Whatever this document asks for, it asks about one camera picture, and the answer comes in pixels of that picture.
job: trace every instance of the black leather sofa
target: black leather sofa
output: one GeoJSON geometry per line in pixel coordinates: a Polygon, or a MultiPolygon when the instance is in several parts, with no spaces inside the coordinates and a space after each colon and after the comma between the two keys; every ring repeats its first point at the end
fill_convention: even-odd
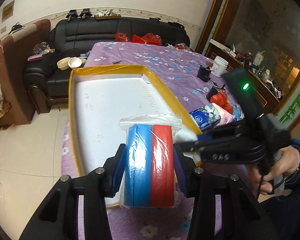
{"type": "Polygon", "coordinates": [[[79,57],[97,42],[115,41],[116,33],[125,33],[130,39],[133,34],[142,37],[153,33],[161,36],[162,44],[190,45],[190,39],[179,23],[130,17],[61,20],[51,31],[48,41],[55,52],[43,55],[40,61],[27,63],[24,68],[23,80],[39,114],[48,113],[51,105],[68,100],[71,69],[61,71],[56,63],[64,57],[79,57]]]}

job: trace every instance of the green light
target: green light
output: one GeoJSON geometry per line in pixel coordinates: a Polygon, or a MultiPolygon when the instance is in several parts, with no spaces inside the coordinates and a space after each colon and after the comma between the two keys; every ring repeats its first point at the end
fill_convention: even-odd
{"type": "Polygon", "coordinates": [[[249,83],[246,83],[246,84],[243,86],[243,90],[246,90],[248,87],[249,87],[249,83]]]}

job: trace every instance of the brown sofa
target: brown sofa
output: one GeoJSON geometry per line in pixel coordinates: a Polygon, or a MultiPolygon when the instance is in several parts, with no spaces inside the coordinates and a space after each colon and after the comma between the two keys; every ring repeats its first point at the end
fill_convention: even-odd
{"type": "Polygon", "coordinates": [[[31,122],[34,104],[24,85],[23,71],[34,46],[47,41],[49,34],[50,21],[41,20],[25,25],[0,42],[0,84],[10,104],[10,110],[0,119],[0,127],[31,122]]]}

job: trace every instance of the white plastic bucket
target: white plastic bucket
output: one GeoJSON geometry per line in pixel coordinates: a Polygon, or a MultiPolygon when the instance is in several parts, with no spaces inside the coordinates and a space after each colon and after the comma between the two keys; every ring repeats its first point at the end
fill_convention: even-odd
{"type": "Polygon", "coordinates": [[[212,65],[211,73],[214,74],[216,77],[221,77],[221,75],[226,71],[228,64],[229,63],[225,59],[216,56],[212,65]]]}

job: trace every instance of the blue tissue package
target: blue tissue package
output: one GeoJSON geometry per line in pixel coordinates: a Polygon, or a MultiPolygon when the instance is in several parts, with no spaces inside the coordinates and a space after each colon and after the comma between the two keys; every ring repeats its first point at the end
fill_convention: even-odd
{"type": "Polygon", "coordinates": [[[194,118],[201,131],[217,124],[221,119],[218,110],[212,104],[191,111],[189,114],[194,118]]]}

